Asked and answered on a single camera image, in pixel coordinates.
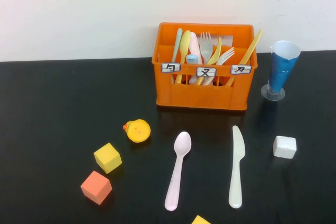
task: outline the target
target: foam block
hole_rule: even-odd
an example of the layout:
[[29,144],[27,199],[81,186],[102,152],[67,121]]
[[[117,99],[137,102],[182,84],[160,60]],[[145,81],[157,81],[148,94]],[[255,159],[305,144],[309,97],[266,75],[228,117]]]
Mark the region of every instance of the foam block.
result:
[[192,224],[210,224],[205,219],[203,219],[201,216],[196,216]]
[[80,188],[86,197],[99,205],[108,196],[110,191],[112,191],[110,181],[95,171],[90,174]]
[[102,148],[94,152],[94,158],[96,159],[98,165],[104,170],[104,172],[109,173],[119,165],[121,165],[120,154],[113,148],[113,146],[108,143]]
[[293,158],[296,152],[296,139],[287,136],[277,136],[273,144],[273,154],[276,157]]

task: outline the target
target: orange foam cube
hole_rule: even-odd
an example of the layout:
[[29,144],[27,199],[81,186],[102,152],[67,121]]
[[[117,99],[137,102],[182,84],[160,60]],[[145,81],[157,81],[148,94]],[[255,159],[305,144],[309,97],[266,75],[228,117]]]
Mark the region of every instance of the orange foam cube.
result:
[[80,188],[86,197],[99,205],[112,191],[110,181],[95,171],[90,174]]

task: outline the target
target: yellow foam cube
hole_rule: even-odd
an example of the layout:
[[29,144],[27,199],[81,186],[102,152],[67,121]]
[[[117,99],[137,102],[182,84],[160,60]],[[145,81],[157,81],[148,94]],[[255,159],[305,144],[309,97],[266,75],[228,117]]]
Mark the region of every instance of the yellow foam cube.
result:
[[97,164],[104,170],[104,172],[109,173],[121,165],[121,157],[119,152],[116,151],[113,146],[108,143],[102,148],[94,152],[94,158]]
[[203,219],[201,216],[196,216],[192,224],[210,224],[205,219]]

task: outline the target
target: yellow plastic knife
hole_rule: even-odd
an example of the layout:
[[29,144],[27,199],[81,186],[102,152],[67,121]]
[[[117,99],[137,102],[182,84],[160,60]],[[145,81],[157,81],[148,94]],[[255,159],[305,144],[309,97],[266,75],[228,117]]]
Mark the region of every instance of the yellow plastic knife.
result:
[[[248,47],[246,53],[244,54],[243,58],[241,59],[239,65],[244,65],[246,64],[246,62],[248,61],[248,59],[251,57],[251,54],[253,52],[253,50],[256,48],[258,42],[259,42],[259,39],[261,37],[261,34],[263,33],[262,30],[260,30],[257,34],[257,36],[254,38],[254,40],[252,41],[251,45]],[[234,77],[231,77],[227,83],[225,84],[225,86],[227,87],[231,87],[233,81],[235,80]]]

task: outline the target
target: white plastic knife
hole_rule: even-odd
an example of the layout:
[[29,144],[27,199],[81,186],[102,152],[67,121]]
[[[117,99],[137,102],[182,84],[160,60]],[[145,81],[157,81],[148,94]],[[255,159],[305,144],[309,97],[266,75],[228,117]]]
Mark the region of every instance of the white plastic knife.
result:
[[241,207],[243,203],[242,185],[240,183],[239,162],[245,156],[245,144],[242,133],[237,126],[232,127],[233,132],[233,164],[229,191],[229,204],[233,208]]

